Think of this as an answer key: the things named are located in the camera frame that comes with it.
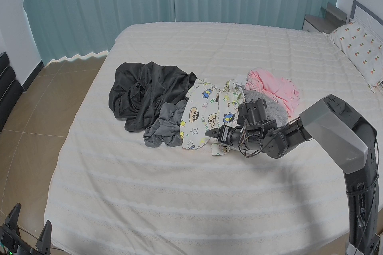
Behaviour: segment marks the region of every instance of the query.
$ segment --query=pile of clothes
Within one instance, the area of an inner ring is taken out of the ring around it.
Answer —
[[[196,150],[210,141],[206,131],[222,125],[235,127],[238,106],[251,99],[265,99],[268,119],[282,126],[299,104],[299,90],[292,81],[261,68],[250,70],[242,85],[228,80],[220,89],[176,66],[123,63],[116,70],[109,108],[116,118],[126,119],[127,131],[144,130],[148,147],[164,142]],[[230,150],[216,140],[210,144],[215,156]]]

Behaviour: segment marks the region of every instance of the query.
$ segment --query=pillow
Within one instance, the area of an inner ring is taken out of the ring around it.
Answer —
[[[352,19],[327,37],[352,61],[375,92],[372,86],[383,81],[383,43]]]

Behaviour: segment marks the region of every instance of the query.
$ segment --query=brown tile floor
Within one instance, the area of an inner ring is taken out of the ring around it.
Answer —
[[[22,204],[19,226],[38,236],[43,228],[48,188],[58,154],[105,57],[46,66],[23,93],[0,134],[1,218]],[[383,229],[380,212],[378,231]],[[31,245],[35,239],[21,232]],[[344,254],[344,235],[311,255]],[[52,250],[53,255],[66,254]]]

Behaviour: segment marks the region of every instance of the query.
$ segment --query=light gray clothing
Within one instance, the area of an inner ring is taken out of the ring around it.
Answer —
[[[158,119],[145,129],[144,141],[148,147],[159,147],[162,142],[170,147],[180,146],[180,123],[187,101],[181,100],[176,105],[165,102]]]
[[[288,115],[287,111],[277,101],[269,98],[267,95],[262,94],[256,90],[243,90],[246,98],[246,102],[251,99],[257,100],[258,98],[265,99],[266,101],[266,115],[269,120],[276,120],[277,126],[281,127],[287,123]]]

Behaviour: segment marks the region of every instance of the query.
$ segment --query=bed headboard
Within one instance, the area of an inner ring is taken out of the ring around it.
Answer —
[[[356,0],[352,3],[350,18],[363,25],[380,41],[383,41],[383,20]]]

